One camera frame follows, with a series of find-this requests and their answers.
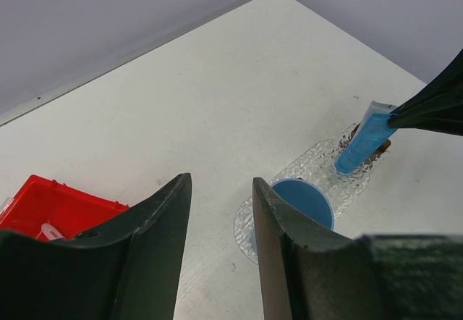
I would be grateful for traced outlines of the blue plastic cup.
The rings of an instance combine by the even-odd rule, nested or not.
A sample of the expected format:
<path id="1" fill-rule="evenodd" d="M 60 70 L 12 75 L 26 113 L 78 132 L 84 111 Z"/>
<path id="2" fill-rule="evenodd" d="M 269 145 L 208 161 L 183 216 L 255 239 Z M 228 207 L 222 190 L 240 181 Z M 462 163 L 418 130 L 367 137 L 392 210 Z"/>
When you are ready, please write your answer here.
<path id="1" fill-rule="evenodd" d="M 334 228 L 334 210 L 327 196 L 314 184 L 299 178 L 252 181 L 255 250 L 259 262 L 272 254 L 271 247 L 289 241 L 315 248 Z"/>

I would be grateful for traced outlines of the blue toothpaste tube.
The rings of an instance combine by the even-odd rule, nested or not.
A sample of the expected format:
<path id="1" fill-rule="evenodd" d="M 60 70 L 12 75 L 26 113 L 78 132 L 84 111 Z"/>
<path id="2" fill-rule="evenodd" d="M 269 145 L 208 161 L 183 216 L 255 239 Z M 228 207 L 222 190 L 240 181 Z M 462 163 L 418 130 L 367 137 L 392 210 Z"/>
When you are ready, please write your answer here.
<path id="1" fill-rule="evenodd" d="M 388 121 L 393 116 L 384 113 L 371 114 L 334 163 L 336 171 L 351 174 L 375 153 L 396 132 L 396 129 L 388 126 Z"/>

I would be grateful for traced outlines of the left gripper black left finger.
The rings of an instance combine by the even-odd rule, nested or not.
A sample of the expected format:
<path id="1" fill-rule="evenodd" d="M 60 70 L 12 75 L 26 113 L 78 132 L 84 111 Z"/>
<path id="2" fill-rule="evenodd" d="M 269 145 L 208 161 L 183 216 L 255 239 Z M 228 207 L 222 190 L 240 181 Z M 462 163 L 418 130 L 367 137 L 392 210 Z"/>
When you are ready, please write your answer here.
<path id="1" fill-rule="evenodd" d="M 172 319 L 192 179 L 68 240 L 1 231 L 3 319 Z"/>

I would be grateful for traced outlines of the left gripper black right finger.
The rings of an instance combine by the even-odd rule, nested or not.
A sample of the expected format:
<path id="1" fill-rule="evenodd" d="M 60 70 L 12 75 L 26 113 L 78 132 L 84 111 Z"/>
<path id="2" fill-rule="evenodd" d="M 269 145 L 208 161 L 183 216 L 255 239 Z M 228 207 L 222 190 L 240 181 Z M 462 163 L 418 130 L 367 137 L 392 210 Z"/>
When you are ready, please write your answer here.
<path id="1" fill-rule="evenodd" d="M 350 239 L 252 183 L 266 319 L 460 319 L 462 237 Z"/>

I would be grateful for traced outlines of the white toothpaste tube green cap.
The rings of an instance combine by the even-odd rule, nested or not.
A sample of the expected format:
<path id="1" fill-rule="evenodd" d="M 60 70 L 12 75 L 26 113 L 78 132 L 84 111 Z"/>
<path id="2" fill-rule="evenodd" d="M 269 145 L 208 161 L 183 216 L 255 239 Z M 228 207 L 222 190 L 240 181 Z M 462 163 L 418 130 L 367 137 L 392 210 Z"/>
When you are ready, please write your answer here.
<path id="1" fill-rule="evenodd" d="M 392 104 L 385 104 L 385 103 L 380 103 L 380 102 L 377 102 L 377 101 L 371 101 L 367 111 L 365 112 L 365 114 L 364 114 L 364 116 L 362 118 L 361 123 L 359 124 L 359 126 L 357 128 L 357 131 L 358 132 L 361 131 L 363 125 L 367 122 L 367 120 L 369 119 L 369 117 L 372 114 L 374 114 L 374 113 L 389 114 L 393 110 L 395 110 L 396 108 L 397 108 L 397 106 L 392 105 Z"/>

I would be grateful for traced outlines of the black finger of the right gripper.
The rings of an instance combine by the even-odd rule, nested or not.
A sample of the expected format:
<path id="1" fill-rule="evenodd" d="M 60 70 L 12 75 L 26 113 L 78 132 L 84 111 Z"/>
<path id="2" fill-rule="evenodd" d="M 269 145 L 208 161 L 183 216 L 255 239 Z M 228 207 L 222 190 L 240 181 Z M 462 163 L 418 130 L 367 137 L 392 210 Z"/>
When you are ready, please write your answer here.
<path id="1" fill-rule="evenodd" d="M 462 70 L 462 53 L 458 53 L 418 94 L 392 111 L 388 127 L 461 135 Z"/>

